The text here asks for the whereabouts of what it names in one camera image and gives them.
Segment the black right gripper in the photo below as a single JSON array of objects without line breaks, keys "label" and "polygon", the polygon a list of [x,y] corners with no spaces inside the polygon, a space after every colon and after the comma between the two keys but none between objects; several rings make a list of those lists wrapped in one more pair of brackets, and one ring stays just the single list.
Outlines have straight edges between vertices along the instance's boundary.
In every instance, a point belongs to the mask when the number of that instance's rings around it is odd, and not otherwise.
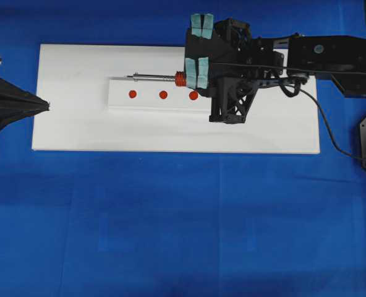
[{"label": "black right gripper", "polygon": [[[213,26],[217,36],[235,51],[235,58],[215,59]],[[228,18],[214,24],[213,14],[192,14],[185,39],[185,86],[201,96],[215,96],[216,89],[210,84],[210,61],[213,61],[213,66],[235,71],[259,88],[279,86],[289,93],[286,86],[293,85],[297,93],[309,75],[289,71],[280,49],[288,49],[289,42],[300,36],[295,33],[287,37],[254,38],[248,23]]]}]

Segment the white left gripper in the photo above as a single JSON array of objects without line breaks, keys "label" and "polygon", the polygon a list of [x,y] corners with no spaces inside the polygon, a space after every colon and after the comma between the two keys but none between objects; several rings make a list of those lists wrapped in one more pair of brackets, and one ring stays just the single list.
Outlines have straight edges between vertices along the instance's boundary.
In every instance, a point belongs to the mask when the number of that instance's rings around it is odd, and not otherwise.
[{"label": "white left gripper", "polygon": [[0,100],[9,100],[19,103],[31,103],[35,105],[1,106],[0,105],[0,130],[7,125],[23,118],[49,110],[49,103],[36,95],[24,91],[17,86],[0,78]]}]

